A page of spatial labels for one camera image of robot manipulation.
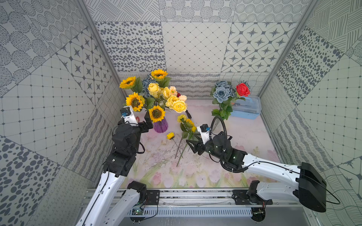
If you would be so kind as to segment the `yellow carnation flower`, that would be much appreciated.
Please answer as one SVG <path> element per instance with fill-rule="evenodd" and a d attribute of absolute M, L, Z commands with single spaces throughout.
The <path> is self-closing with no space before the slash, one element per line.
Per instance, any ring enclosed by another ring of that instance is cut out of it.
<path fill-rule="evenodd" d="M 184 122 L 186 122 L 187 121 L 187 116 L 186 115 L 179 115 L 178 116 L 178 118 L 177 118 L 177 121 L 179 122 L 179 123 L 184 123 Z"/>

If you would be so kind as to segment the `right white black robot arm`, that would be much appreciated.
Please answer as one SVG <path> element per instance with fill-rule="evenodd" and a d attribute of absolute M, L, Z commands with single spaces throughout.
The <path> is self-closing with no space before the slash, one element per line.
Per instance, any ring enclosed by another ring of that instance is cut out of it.
<path fill-rule="evenodd" d="M 265 160 L 232 147 L 232 137 L 228 135 L 225 123 L 222 132 L 213 134 L 213 125 L 203 124 L 186 141 L 198 155 L 207 153 L 228 172 L 240 174 L 250 172 L 273 180 L 268 185 L 255 180 L 247 193 L 250 203 L 266 205 L 273 199 L 299 201 L 304 207 L 315 212 L 327 210 L 327 183 L 309 163 L 288 165 Z"/>

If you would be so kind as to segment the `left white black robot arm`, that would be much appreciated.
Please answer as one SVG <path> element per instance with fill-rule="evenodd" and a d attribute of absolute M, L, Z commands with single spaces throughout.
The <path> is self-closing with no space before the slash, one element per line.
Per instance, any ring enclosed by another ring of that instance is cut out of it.
<path fill-rule="evenodd" d="M 77 225 L 79 226 L 118 226 L 137 204 L 144 203 L 147 187 L 133 181 L 122 194 L 121 199 L 111 208 L 110 205 L 120 186 L 128 176 L 139 148 L 142 133 L 153 128 L 152 122 L 120 123 L 112 136 L 112 152 L 103 166 L 99 185 Z"/>

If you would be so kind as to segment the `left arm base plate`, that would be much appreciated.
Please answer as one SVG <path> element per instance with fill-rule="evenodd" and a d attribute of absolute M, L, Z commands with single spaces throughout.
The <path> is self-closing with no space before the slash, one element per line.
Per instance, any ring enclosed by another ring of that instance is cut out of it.
<path fill-rule="evenodd" d="M 158 205 L 160 198 L 160 190 L 149 190 L 147 186 L 143 183 L 133 181 L 128 186 L 127 189 L 136 190 L 139 194 L 138 204 L 145 205 Z"/>

